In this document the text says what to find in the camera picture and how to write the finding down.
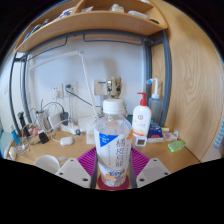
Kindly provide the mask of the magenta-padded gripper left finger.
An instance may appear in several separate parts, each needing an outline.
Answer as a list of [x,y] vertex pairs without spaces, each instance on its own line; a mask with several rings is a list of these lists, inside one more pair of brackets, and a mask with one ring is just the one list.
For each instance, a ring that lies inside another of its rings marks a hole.
[[96,148],[92,148],[78,159],[69,158],[56,175],[81,187],[94,189],[97,173]]

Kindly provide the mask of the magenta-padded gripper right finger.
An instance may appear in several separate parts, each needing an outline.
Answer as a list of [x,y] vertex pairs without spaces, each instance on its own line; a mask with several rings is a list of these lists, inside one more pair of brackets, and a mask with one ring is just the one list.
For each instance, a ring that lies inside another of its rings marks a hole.
[[132,148],[129,162],[129,179],[132,188],[140,188],[170,175],[170,171],[158,158],[148,158]]

